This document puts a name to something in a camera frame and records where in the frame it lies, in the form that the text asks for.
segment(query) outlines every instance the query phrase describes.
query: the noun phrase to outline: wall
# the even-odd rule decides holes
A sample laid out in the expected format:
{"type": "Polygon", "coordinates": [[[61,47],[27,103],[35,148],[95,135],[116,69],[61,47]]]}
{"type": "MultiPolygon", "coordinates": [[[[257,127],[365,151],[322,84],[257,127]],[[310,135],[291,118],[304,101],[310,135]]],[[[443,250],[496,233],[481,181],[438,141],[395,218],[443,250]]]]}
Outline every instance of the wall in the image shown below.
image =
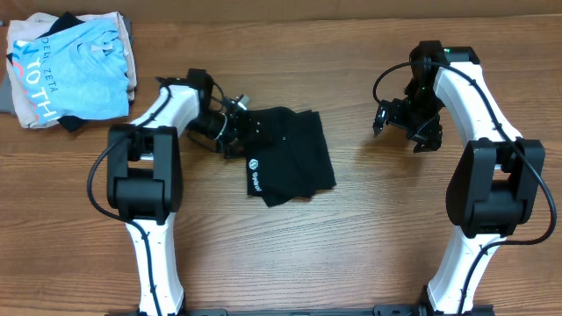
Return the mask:
{"type": "Polygon", "coordinates": [[[496,17],[562,13],[561,0],[0,0],[0,19],[120,11],[134,22],[496,17]]]}

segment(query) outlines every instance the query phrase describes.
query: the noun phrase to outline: table surface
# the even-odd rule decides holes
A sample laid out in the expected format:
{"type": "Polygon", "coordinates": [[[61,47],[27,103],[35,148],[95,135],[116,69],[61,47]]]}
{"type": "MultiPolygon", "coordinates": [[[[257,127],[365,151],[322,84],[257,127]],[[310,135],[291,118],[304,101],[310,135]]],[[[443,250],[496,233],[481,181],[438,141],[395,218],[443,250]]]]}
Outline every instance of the table surface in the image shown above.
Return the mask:
{"type": "MultiPolygon", "coordinates": [[[[252,109],[319,111],[334,165],[332,191],[267,208],[246,195],[244,161],[225,162],[183,137],[175,238],[190,308],[415,302],[450,238],[444,198],[463,146],[446,110],[437,152],[413,154],[414,143],[393,127],[374,139],[371,88],[420,40],[475,49],[506,117],[543,142],[544,179],[562,197],[562,17],[136,24],[133,35],[139,85],[130,118],[156,99],[156,75],[206,68],[227,95],[252,96],[252,109]]],[[[380,96],[401,97],[410,76],[390,75],[380,96]]],[[[69,134],[59,126],[25,130],[0,116],[0,315],[136,308],[130,237],[93,209],[85,190],[115,122],[69,134]]],[[[94,183],[103,202],[104,172],[103,165],[94,183]]],[[[538,236],[548,218],[539,193],[512,238],[538,236]]],[[[475,301],[495,304],[499,315],[558,313],[561,260],[562,233],[539,246],[501,248],[475,301]]]]}

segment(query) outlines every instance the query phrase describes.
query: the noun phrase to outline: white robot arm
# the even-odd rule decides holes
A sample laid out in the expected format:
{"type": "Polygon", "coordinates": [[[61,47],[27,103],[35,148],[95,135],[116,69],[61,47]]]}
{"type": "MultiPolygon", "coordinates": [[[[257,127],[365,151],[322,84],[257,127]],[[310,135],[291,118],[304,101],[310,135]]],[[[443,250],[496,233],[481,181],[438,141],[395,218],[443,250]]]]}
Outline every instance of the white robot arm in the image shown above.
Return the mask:
{"type": "Polygon", "coordinates": [[[108,201],[126,222],[139,270],[140,304],[133,313],[139,316],[185,314],[173,233],[183,195],[178,138],[190,129],[227,144],[236,140],[237,135],[227,131],[228,119],[236,119],[249,102],[244,96],[223,96],[227,111],[209,110],[214,81],[204,70],[190,69],[187,78],[159,81],[160,96],[145,114],[110,129],[109,143],[117,145],[107,155],[108,201]],[[153,161],[154,168],[128,168],[128,161],[138,160],[153,161]]]}
{"type": "MultiPolygon", "coordinates": [[[[521,138],[522,136],[519,131],[509,124],[494,101],[484,82],[482,67],[471,61],[452,62],[450,66],[461,70],[476,80],[486,94],[506,134],[512,141],[521,138]]],[[[460,75],[448,69],[439,68],[433,90],[447,110],[449,110],[449,114],[452,116],[458,134],[465,146],[470,140],[482,138],[488,138],[495,142],[504,141],[496,130],[494,122],[490,119],[490,114],[482,98],[474,87],[460,75]]],[[[454,226],[441,266],[428,285],[429,301],[434,310],[444,312],[445,314],[456,313],[466,275],[478,252],[489,243],[504,240],[506,240],[506,237],[501,237],[498,233],[481,233],[474,238],[468,238],[460,226],[454,226]]],[[[479,261],[478,267],[474,270],[468,292],[466,293],[463,312],[472,310],[474,292],[484,275],[487,264],[497,249],[492,248],[488,250],[488,255],[485,255],[479,261]]]]}
{"type": "MultiPolygon", "coordinates": [[[[507,137],[525,153],[539,174],[544,149],[536,140],[523,140],[503,116],[471,48],[443,48],[438,41],[421,42],[410,54],[410,62],[395,68],[404,66],[411,66],[414,74],[405,90],[407,98],[379,101],[373,124],[375,135],[384,124],[392,124],[406,129],[407,137],[418,143],[415,152],[437,150],[443,136],[438,112],[446,107],[465,146],[447,190],[447,213],[454,227],[441,266],[427,286],[427,315],[457,315],[463,295],[462,312],[493,315],[491,307],[474,308],[473,297],[497,247],[490,248],[479,259],[463,292],[465,281],[483,247],[506,240],[517,225],[529,219],[537,181],[515,157],[512,148],[506,146],[483,97],[473,85],[476,83],[482,90],[507,137]],[[471,81],[449,68],[460,70],[471,81]],[[510,173],[509,180],[493,180],[495,169],[510,173]]],[[[393,69],[389,70],[373,88],[377,101],[376,88],[380,79],[393,69]]]]}

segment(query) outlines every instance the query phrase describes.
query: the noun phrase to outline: beige cloth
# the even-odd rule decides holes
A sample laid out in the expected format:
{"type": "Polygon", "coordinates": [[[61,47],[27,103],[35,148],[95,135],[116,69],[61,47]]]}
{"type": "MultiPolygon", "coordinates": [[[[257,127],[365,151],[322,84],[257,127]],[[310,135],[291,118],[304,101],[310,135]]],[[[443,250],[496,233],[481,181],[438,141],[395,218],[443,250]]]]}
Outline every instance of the beige cloth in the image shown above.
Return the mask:
{"type": "MultiPolygon", "coordinates": [[[[91,21],[97,18],[110,18],[119,30],[119,39],[123,42],[124,56],[126,60],[127,72],[126,76],[129,78],[128,96],[129,101],[134,100],[134,87],[137,85],[136,69],[134,67],[133,49],[129,41],[129,34],[126,31],[123,16],[118,12],[107,13],[104,15],[83,15],[77,17],[84,22],[91,21]]],[[[15,40],[32,41],[37,39],[42,34],[49,31],[53,23],[58,18],[46,13],[35,13],[31,15],[26,21],[11,21],[10,28],[8,29],[8,51],[10,54],[13,50],[13,43],[15,40]]],[[[10,62],[6,60],[6,72],[11,82],[11,97],[13,99],[14,108],[18,115],[19,123],[24,128],[45,128],[59,124],[57,120],[49,121],[46,124],[38,124],[32,109],[32,103],[25,95],[24,86],[17,79],[16,73],[10,62]]]]}

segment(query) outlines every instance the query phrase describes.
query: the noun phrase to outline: gray cloth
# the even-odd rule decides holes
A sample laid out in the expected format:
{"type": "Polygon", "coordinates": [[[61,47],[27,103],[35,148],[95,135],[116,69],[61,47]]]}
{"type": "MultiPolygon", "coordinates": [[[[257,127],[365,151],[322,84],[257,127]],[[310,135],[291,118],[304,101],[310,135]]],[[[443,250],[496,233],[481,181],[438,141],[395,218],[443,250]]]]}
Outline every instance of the gray cloth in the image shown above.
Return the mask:
{"type": "Polygon", "coordinates": [[[126,32],[129,33],[129,42],[131,42],[131,48],[133,48],[133,22],[130,18],[123,17],[123,23],[125,24],[126,32]]]}
{"type": "Polygon", "coordinates": [[[8,78],[7,74],[2,80],[2,85],[0,85],[0,113],[16,115],[14,102],[11,100],[10,78],[8,78]]]}

